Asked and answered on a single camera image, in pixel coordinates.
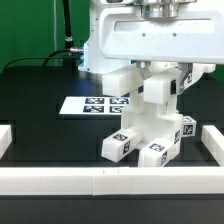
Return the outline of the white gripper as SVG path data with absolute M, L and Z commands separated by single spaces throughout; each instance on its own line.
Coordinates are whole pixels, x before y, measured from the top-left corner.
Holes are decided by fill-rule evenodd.
M 182 5 L 176 18 L 141 17 L 135 6 L 105 9 L 99 19 L 99 48 L 106 58 L 136 60 L 143 80 L 150 61 L 180 62 L 176 94 L 192 63 L 224 64 L 224 5 Z

